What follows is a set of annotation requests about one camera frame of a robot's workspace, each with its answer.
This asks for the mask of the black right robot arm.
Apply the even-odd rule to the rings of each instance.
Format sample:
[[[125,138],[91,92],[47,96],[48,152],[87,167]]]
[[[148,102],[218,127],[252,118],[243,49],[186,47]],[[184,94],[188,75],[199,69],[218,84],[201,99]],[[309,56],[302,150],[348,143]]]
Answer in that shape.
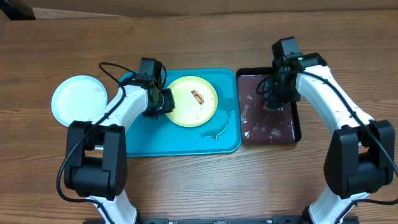
[[[258,85],[264,107],[278,110],[305,97],[331,134],[323,172],[326,187],[307,206],[299,223],[343,223],[359,203],[395,205],[397,200],[369,199],[397,176],[395,130],[359,108],[334,79],[318,53],[303,54],[294,37],[272,45],[273,73]]]

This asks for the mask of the green scrub sponge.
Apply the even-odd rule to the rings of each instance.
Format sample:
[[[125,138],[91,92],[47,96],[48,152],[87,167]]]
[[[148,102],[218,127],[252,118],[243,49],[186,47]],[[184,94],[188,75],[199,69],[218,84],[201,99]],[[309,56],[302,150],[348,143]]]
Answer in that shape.
[[[277,100],[266,100],[263,108],[266,110],[279,110],[284,104]]]

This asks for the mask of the light blue plate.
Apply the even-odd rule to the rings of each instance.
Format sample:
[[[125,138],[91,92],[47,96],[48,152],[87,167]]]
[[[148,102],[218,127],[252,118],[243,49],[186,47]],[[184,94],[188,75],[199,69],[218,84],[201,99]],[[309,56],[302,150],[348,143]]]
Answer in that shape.
[[[108,94],[94,77],[78,75],[62,82],[51,100],[52,114],[64,126],[73,121],[88,121],[107,105]]]

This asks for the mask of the yellow plate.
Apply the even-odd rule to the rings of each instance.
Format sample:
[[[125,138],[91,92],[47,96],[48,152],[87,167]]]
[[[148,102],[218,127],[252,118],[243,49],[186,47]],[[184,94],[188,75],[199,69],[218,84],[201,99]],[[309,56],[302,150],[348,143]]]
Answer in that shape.
[[[193,128],[209,121],[218,106],[218,95],[213,85],[196,76],[180,77],[168,88],[172,92],[175,108],[167,113],[171,122]]]

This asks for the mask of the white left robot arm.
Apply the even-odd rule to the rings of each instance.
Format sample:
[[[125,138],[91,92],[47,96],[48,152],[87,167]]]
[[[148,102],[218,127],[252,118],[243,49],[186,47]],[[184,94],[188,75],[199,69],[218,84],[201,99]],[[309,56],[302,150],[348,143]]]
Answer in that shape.
[[[89,121],[73,121],[56,188],[67,202],[92,203],[103,223],[136,223],[137,209],[124,190],[127,180],[126,132],[139,117],[158,119],[175,108],[167,71],[154,58],[141,59],[138,72],[117,81],[118,93]]]

